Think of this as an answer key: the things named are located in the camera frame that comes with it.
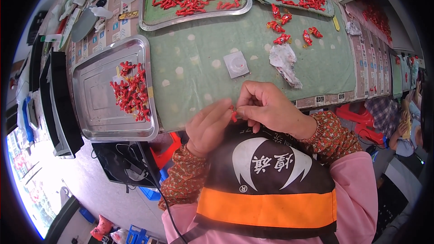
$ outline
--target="yellow tape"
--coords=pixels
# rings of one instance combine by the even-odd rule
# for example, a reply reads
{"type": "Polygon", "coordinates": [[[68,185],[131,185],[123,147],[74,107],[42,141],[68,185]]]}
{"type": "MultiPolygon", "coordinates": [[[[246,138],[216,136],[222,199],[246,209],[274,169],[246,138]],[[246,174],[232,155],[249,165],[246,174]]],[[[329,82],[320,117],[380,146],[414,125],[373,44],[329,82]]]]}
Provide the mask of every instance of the yellow tape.
{"type": "Polygon", "coordinates": [[[149,98],[154,97],[154,89],[152,87],[148,88],[148,97],[149,98]]]}
{"type": "Polygon", "coordinates": [[[333,16],[333,23],[335,24],[336,30],[339,31],[341,29],[341,27],[339,26],[339,22],[338,22],[338,19],[336,18],[336,15],[333,16]]]}

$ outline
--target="white logo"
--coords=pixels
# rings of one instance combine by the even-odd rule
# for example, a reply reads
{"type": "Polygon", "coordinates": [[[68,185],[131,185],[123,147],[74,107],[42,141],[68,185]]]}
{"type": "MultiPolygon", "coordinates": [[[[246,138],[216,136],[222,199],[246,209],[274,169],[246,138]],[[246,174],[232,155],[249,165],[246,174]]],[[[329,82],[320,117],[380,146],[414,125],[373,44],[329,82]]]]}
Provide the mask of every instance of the white logo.
{"type": "MultiPolygon", "coordinates": [[[[247,139],[241,142],[240,144],[238,144],[232,153],[232,165],[234,166],[234,171],[238,183],[241,184],[241,176],[242,176],[244,181],[246,181],[247,184],[256,191],[258,190],[253,184],[252,176],[250,174],[250,163],[253,162],[256,164],[255,165],[256,174],[259,174],[260,171],[265,172],[265,167],[271,165],[270,164],[270,161],[272,160],[271,158],[261,156],[261,158],[258,159],[256,156],[255,157],[253,156],[256,149],[258,149],[258,147],[266,140],[268,139],[267,138],[247,139]]],[[[294,154],[290,154],[289,156],[287,156],[289,154],[287,153],[284,155],[274,156],[275,158],[277,158],[277,163],[275,164],[274,168],[277,169],[278,171],[281,171],[283,168],[288,169],[288,163],[292,163],[291,157],[294,158],[294,168],[292,169],[291,175],[289,176],[288,180],[283,185],[283,187],[280,188],[280,190],[284,189],[289,184],[291,184],[301,173],[303,173],[303,176],[301,178],[302,181],[306,177],[310,168],[312,167],[312,159],[309,156],[292,147],[291,149],[294,152],[294,154]]],[[[242,185],[240,187],[240,192],[244,193],[246,191],[247,191],[247,186],[242,185]]]]}
{"type": "Polygon", "coordinates": [[[240,187],[240,192],[245,193],[247,191],[247,186],[246,185],[242,185],[240,187]]]}

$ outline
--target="metal tray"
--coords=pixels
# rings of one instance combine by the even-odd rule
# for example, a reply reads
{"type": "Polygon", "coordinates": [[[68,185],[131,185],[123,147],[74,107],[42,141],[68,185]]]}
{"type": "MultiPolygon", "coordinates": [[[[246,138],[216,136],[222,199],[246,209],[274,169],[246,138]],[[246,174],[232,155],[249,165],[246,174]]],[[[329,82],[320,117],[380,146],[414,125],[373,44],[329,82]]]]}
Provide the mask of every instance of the metal tray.
{"type": "Polygon", "coordinates": [[[73,69],[73,95],[84,137],[90,140],[151,141],[158,134],[151,79],[149,42],[142,35],[125,38],[85,58],[73,69]],[[150,122],[136,122],[119,110],[110,81],[122,61],[144,64],[150,122]]]}
{"type": "Polygon", "coordinates": [[[209,17],[217,17],[217,16],[226,16],[226,15],[239,15],[248,12],[252,8],[253,0],[246,0],[244,5],[241,9],[233,10],[233,11],[221,11],[221,10],[215,10],[215,11],[207,11],[205,13],[198,13],[198,14],[192,14],[184,17],[175,17],[168,21],[164,21],[158,24],[145,24],[144,18],[146,14],[146,0],[140,0],[139,2],[139,10],[138,10],[138,24],[140,27],[145,31],[154,31],[160,28],[165,28],[167,26],[173,25],[173,24],[179,24],[182,22],[197,20],[197,19],[203,19],[203,18],[209,18],[209,17]]]}

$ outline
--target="orange stripe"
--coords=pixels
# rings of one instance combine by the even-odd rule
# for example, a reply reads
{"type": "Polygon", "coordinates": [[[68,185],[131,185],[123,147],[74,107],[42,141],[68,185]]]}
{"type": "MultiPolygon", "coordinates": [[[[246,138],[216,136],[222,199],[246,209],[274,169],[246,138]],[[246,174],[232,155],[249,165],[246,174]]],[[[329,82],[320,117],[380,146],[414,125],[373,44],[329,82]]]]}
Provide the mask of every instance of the orange stripe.
{"type": "Polygon", "coordinates": [[[247,195],[203,187],[198,213],[243,225],[320,228],[336,220],[336,192],[247,195]]]}

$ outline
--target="hand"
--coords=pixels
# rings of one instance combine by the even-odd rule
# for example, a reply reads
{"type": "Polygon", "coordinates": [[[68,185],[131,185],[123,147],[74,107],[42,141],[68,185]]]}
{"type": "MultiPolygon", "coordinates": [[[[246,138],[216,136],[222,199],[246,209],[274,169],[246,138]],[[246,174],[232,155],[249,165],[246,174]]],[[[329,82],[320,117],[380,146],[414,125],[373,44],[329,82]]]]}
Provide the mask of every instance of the hand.
{"type": "Polygon", "coordinates": [[[405,134],[408,130],[408,124],[406,122],[402,122],[399,124],[398,129],[396,129],[396,132],[399,134],[400,137],[405,134]]]}
{"type": "Polygon", "coordinates": [[[236,108],[238,115],[252,127],[253,133],[259,132],[260,123],[296,139],[310,138],[316,131],[315,119],[301,113],[270,82],[245,81],[236,108]]]}
{"type": "Polygon", "coordinates": [[[408,110],[403,110],[401,113],[401,120],[403,122],[407,122],[407,120],[410,118],[410,112],[408,110]]]}
{"type": "Polygon", "coordinates": [[[231,99],[221,99],[205,107],[185,125],[190,140],[187,149],[193,155],[205,158],[223,140],[223,132],[231,120],[231,99]]]}

